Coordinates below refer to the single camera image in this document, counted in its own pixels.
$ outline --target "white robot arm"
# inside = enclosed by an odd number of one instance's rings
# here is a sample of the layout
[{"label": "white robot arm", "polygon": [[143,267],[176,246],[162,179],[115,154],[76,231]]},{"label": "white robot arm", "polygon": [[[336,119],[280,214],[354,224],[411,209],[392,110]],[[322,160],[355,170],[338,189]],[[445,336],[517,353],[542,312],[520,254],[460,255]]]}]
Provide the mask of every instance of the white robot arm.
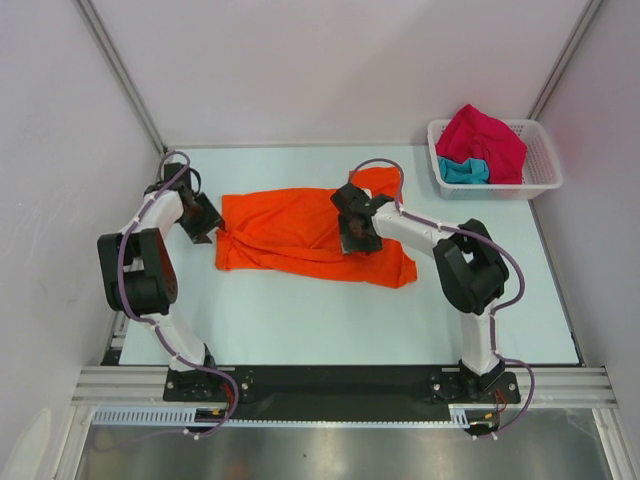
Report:
[{"label": "white robot arm", "polygon": [[[495,250],[465,235],[442,230],[449,226],[490,239],[484,225],[470,220],[456,226],[427,218],[427,223],[439,226],[433,228],[408,218],[404,206],[396,205],[391,197],[371,198],[352,183],[337,190],[331,200],[339,211],[345,253],[375,252],[382,248],[382,239],[388,238],[435,260],[443,293],[460,312],[461,364],[484,387],[495,381],[504,371],[504,364],[492,350],[489,312],[504,292],[508,270]],[[468,262],[464,254],[472,255],[472,260]]]},{"label": "white robot arm", "polygon": [[[165,165],[165,178],[171,178],[180,167],[183,167],[180,163]],[[152,331],[160,329],[162,338],[177,353],[172,357],[169,367],[185,372],[192,368],[178,361],[178,355],[198,366],[212,366],[215,362],[206,345],[193,334],[176,305],[173,305],[178,295],[178,284],[164,239],[171,228],[180,223],[194,243],[211,243],[207,233],[216,227],[224,228],[224,222],[206,195],[193,191],[189,171],[171,189],[158,194],[163,184],[159,182],[147,189],[143,206],[134,217],[138,225],[125,247],[125,265],[129,270],[124,273],[123,279],[133,313],[148,320],[146,323],[153,338],[162,343]],[[145,208],[152,195],[158,196],[151,208]],[[98,240],[107,301],[116,311],[125,310],[118,289],[117,256],[123,233],[132,222],[118,233],[103,235]]]}]

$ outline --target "orange cloth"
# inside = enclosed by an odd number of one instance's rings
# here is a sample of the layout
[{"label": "orange cloth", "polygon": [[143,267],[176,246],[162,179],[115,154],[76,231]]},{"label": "orange cloth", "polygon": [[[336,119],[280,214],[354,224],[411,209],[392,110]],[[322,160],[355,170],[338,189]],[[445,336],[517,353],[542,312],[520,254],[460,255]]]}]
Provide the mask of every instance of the orange cloth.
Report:
[{"label": "orange cloth", "polygon": [[[353,183],[373,195],[394,196],[400,176],[394,168],[368,168],[357,172]],[[334,192],[290,188],[224,195],[227,231],[216,231],[216,267],[273,269],[392,288],[416,281],[415,262],[395,240],[383,239],[382,250],[371,254],[342,253],[338,211],[330,200]]]}]

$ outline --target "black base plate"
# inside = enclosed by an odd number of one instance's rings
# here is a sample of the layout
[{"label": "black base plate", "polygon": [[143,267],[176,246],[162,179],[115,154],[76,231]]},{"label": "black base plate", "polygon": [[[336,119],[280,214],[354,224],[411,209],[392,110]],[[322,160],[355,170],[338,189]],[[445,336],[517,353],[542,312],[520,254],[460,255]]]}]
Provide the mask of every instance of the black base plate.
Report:
[{"label": "black base plate", "polygon": [[[449,404],[483,404],[492,410],[498,389],[510,404],[520,402],[515,374],[502,373],[472,398],[463,385],[466,375],[457,366],[249,365],[222,369],[240,388],[240,403],[233,416],[238,420],[446,421]],[[202,400],[181,396],[180,401]]]}]

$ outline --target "laundry basket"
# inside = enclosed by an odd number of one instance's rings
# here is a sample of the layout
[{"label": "laundry basket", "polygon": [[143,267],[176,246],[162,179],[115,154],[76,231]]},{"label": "laundry basket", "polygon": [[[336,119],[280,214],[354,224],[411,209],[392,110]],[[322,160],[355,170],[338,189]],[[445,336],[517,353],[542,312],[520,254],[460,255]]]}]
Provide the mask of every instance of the laundry basket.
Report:
[{"label": "laundry basket", "polygon": [[445,199],[507,199],[531,200],[545,190],[562,185],[560,162],[549,136],[534,120],[503,120],[527,145],[527,157],[522,169],[522,185],[459,185],[446,183],[440,175],[436,144],[450,120],[429,123],[427,141],[431,167]]}]

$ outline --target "purple cable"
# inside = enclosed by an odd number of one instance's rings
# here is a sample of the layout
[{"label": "purple cable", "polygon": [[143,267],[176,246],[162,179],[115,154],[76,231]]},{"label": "purple cable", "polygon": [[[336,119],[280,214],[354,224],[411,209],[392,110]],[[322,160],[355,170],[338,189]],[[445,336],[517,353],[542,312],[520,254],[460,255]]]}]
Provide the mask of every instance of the purple cable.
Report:
[{"label": "purple cable", "polygon": [[496,320],[495,320],[495,314],[498,311],[502,310],[503,308],[510,307],[511,305],[514,305],[515,303],[520,301],[520,299],[524,295],[524,289],[525,289],[524,273],[522,273],[522,269],[520,268],[520,265],[518,265],[518,262],[516,262],[515,258],[513,258],[511,256],[511,254],[509,254],[509,252],[507,252],[504,248],[502,248],[500,245],[498,245],[497,243],[493,242],[492,240],[488,239],[487,237],[484,237],[484,236],[482,236],[482,235],[480,235],[478,233],[475,233],[475,232],[469,232],[467,230],[462,230],[460,228],[450,227],[448,225],[438,225],[436,222],[432,222],[431,220],[427,220],[426,218],[422,218],[422,217],[419,217],[417,215],[413,215],[411,213],[406,212],[403,208],[401,208],[400,197],[402,196],[402,187],[404,186],[404,170],[402,170],[402,167],[397,162],[394,162],[393,160],[389,160],[387,158],[372,158],[371,160],[366,160],[366,161],[362,162],[360,165],[358,165],[356,168],[354,168],[351,171],[351,173],[349,174],[349,181],[351,181],[351,179],[353,178],[353,176],[355,175],[355,173],[358,170],[360,170],[365,165],[369,165],[370,163],[374,163],[374,162],[383,162],[383,163],[388,163],[390,165],[393,165],[398,170],[398,173],[400,174],[400,185],[398,186],[398,190],[397,190],[396,195],[395,195],[395,197],[393,199],[393,201],[395,203],[395,206],[396,206],[396,210],[398,210],[398,213],[400,213],[400,215],[402,215],[403,217],[407,217],[408,219],[413,220],[415,222],[421,223],[423,225],[427,225],[428,227],[432,227],[432,228],[439,229],[439,230],[442,230],[442,231],[445,231],[445,232],[449,232],[449,233],[458,233],[458,234],[464,235],[466,237],[474,238],[474,239],[484,243],[485,245],[488,245],[489,247],[493,248],[498,253],[500,253],[500,255],[505,257],[509,261],[509,263],[511,264],[511,266],[513,267],[513,269],[516,272],[516,275],[518,277],[518,283],[519,283],[519,289],[518,289],[518,293],[516,294],[516,296],[513,297],[511,300],[508,300],[508,301],[503,302],[503,303],[501,303],[499,305],[496,305],[495,307],[493,307],[489,311],[489,331],[490,331],[490,338],[491,338],[491,351],[493,352],[493,354],[496,357],[498,357],[503,362],[515,364],[515,365],[518,365],[518,366],[521,366],[521,367],[525,368],[527,370],[527,373],[529,373],[529,377],[531,378],[531,387],[529,388],[529,394],[527,395],[527,399],[524,402],[524,405],[522,406],[522,409],[513,418],[513,420],[511,420],[511,422],[509,422],[504,427],[500,428],[498,431],[502,432],[504,430],[507,430],[508,428],[513,426],[516,422],[518,422],[520,419],[522,419],[524,414],[529,409],[529,406],[531,405],[531,402],[533,401],[533,393],[534,393],[535,388],[536,388],[536,380],[535,380],[535,375],[533,373],[533,369],[531,368],[530,365],[526,364],[522,360],[518,360],[518,359],[515,359],[515,358],[503,357],[502,355],[500,355],[496,351],[497,350],[497,345],[496,345]]},{"label": "purple cable", "polygon": [[[124,253],[126,250],[127,242],[129,241],[129,237],[131,236],[131,233],[138,227],[138,225],[140,224],[140,222],[142,221],[146,213],[149,211],[151,206],[155,203],[155,201],[158,198],[160,198],[160,196],[162,196],[171,187],[171,185],[173,185],[178,180],[178,178],[183,173],[189,171],[189,166],[191,165],[191,159],[186,153],[180,152],[178,150],[172,150],[166,153],[165,155],[163,155],[163,157],[160,159],[160,167],[162,167],[162,165],[167,161],[167,159],[169,159],[174,155],[181,155],[182,157],[184,157],[187,163],[173,177],[171,177],[171,179],[168,182],[166,182],[162,187],[160,187],[160,189],[157,192],[155,192],[154,197],[152,197],[147,203],[145,203],[142,206],[138,216],[131,222],[131,225],[129,225],[127,230],[122,235],[122,240],[120,241],[120,247],[118,250],[118,264],[117,264],[118,292],[120,293],[120,301],[122,302],[122,309],[124,310],[127,317],[129,317],[131,320],[135,322],[146,323],[147,325],[154,327],[158,340],[160,341],[162,346],[165,348],[165,350],[167,350],[167,352],[172,357],[174,357],[176,360],[178,360],[179,362],[183,363],[184,365],[190,368],[193,368],[195,370],[200,370],[201,372],[217,375],[219,377],[224,378],[229,383],[231,383],[231,386],[233,388],[234,398],[233,398],[233,404],[230,406],[229,410],[227,411],[227,415],[224,418],[222,418],[215,427],[212,427],[211,429],[201,434],[193,435],[195,438],[206,438],[211,436],[213,433],[215,433],[227,420],[229,420],[229,418],[231,418],[231,416],[235,412],[236,407],[238,406],[238,399],[240,397],[240,394],[238,391],[238,384],[229,374],[221,370],[204,367],[202,365],[197,365],[195,363],[190,362],[186,358],[178,355],[177,352],[173,348],[171,348],[171,346],[167,343],[166,339],[162,335],[162,332],[160,331],[160,328],[157,326],[157,322],[155,320],[152,320],[150,318],[140,317],[133,312],[133,309],[131,308],[131,304],[129,303],[129,299],[127,298],[127,292],[124,287]],[[125,443],[127,444],[136,443],[140,440],[155,437],[158,435],[164,435],[165,433],[179,433],[179,432],[180,432],[179,430],[163,430],[161,432],[154,432],[152,434],[145,435],[143,437],[139,437],[137,439],[134,439],[133,441],[125,442]]]}]

